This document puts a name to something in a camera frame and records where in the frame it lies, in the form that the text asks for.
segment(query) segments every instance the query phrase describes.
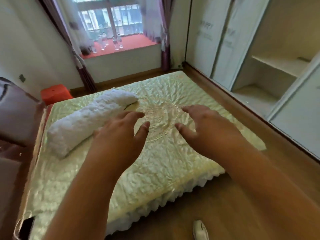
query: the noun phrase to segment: hand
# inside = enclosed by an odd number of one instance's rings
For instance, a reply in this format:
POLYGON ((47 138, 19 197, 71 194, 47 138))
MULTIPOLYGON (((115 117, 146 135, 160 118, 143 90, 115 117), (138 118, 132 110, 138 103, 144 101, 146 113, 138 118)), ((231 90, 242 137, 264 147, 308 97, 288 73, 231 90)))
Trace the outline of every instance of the hand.
POLYGON ((246 141, 233 123, 207 106, 196 104, 182 107, 182 110, 194 120, 196 132, 181 123, 176 123, 175 127, 186 142, 202 156, 220 163, 219 159, 232 145, 246 141))
POLYGON ((108 120, 94 132, 86 161, 98 161, 106 173, 112 173, 118 180, 138 158, 146 142, 150 122, 144 122, 134 135, 134 125, 143 116, 142 112, 125 111, 108 120))

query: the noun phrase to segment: person's left hand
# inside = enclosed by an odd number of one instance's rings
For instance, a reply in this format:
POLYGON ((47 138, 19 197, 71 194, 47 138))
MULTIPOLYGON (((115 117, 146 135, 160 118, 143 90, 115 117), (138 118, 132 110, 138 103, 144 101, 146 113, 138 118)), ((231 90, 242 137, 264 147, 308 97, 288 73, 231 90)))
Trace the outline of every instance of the person's left hand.
POLYGON ((94 132, 86 161, 98 162, 102 170, 112 173, 118 180, 138 158, 146 142, 150 122, 144 122, 134 135, 134 125, 143 116, 142 112, 124 111, 108 120, 104 127, 94 132))

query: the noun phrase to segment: wall outlet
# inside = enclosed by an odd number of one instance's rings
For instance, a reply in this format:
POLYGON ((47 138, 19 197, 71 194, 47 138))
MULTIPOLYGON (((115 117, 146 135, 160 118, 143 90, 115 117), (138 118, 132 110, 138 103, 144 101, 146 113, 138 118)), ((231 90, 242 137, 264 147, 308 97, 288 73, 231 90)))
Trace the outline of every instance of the wall outlet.
POLYGON ((23 83, 26 81, 26 78, 21 74, 19 76, 20 81, 22 81, 23 83))

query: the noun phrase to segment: mattress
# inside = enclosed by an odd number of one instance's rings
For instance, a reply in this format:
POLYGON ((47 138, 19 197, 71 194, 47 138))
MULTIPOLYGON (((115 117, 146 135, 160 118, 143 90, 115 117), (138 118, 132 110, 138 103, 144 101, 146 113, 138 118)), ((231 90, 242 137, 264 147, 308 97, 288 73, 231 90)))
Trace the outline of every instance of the mattress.
MULTIPOLYGON (((216 162, 196 153, 174 128, 176 122, 195 129, 193 120, 181 106, 203 104, 218 111, 241 131, 259 150, 265 144, 253 132, 206 94, 182 71, 173 72, 119 89, 138 95, 137 103, 127 110, 142 111, 135 131, 145 121, 151 126, 145 147, 120 177, 110 200, 106 234, 127 230, 132 222, 147 216, 168 201, 174 201, 184 192, 224 173, 216 162)), ((41 239, 58 209, 66 190, 81 167, 92 137, 78 145, 65 159, 56 157, 47 146, 46 132, 50 125, 88 105, 102 92, 59 102, 52 107, 44 130, 38 162, 32 175, 24 218, 35 216, 30 239, 41 239)))

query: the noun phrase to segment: wardrobe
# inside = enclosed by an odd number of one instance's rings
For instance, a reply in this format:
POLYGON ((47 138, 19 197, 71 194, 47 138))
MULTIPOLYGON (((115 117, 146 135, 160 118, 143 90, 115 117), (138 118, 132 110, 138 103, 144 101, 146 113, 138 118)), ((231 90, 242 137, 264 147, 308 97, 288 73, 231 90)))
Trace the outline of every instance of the wardrobe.
POLYGON ((186 51, 186 62, 317 158, 319 10, 320 0, 193 0, 186 51))

